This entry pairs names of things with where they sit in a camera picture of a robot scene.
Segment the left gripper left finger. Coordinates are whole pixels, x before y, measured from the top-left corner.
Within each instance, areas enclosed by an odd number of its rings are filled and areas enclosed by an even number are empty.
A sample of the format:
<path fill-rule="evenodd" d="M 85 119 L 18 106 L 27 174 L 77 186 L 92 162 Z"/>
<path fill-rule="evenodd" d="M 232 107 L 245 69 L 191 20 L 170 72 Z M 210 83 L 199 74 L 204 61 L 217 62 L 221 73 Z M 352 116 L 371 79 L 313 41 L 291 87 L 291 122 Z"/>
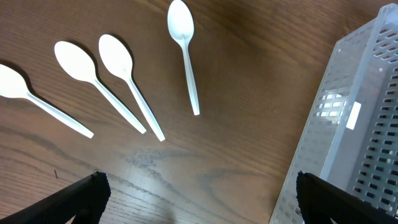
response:
<path fill-rule="evenodd" d="M 1 223 L 99 223 L 110 196 L 107 175 L 94 172 Z"/>

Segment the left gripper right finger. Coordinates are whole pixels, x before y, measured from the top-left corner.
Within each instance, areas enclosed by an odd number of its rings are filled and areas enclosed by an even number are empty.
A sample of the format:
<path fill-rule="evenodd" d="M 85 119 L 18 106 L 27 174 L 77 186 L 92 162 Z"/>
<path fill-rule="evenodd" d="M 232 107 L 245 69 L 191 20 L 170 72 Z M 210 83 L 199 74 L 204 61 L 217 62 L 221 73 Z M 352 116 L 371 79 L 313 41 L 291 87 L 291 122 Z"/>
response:
<path fill-rule="evenodd" d="M 396 218 L 308 172 L 298 172 L 296 191 L 305 224 L 397 224 Z"/>

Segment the clear perforated plastic basket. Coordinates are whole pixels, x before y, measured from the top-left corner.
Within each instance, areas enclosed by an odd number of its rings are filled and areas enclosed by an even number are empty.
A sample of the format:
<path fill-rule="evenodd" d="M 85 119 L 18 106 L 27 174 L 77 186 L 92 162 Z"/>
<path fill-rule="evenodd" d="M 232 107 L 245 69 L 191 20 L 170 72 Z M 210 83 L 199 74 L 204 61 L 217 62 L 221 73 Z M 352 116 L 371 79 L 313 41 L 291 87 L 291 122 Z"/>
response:
<path fill-rule="evenodd" d="M 299 172 L 397 218 L 397 4 L 335 44 L 271 223 L 303 222 Z"/>

